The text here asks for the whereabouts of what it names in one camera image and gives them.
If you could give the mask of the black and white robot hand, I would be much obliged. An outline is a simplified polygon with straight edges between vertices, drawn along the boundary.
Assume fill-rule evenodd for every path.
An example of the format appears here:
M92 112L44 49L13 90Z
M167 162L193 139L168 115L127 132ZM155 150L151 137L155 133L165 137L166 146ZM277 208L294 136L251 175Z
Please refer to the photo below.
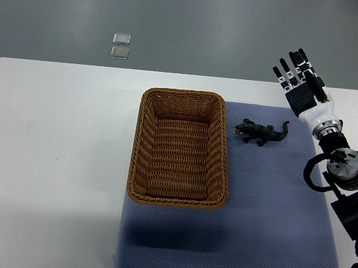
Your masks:
M294 115L307 123L317 140L341 140L342 121L333 113L334 101L322 78L301 48L290 51L288 56L291 64L280 58L280 65L274 66L273 72Z

